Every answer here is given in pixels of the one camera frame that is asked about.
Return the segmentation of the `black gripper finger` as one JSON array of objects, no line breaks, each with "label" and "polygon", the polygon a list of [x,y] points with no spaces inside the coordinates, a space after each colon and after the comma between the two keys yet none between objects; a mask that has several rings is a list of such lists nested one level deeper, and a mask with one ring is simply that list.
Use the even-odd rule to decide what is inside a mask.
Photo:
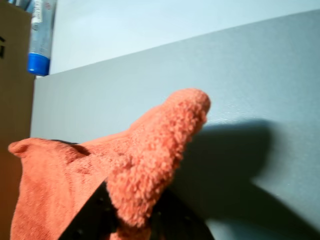
[{"label": "black gripper finger", "polygon": [[109,240],[117,227],[116,210],[107,191],[107,185],[102,182],[59,239]]},{"label": "black gripper finger", "polygon": [[172,191],[165,190],[149,219],[151,240],[214,240],[205,224]]}]

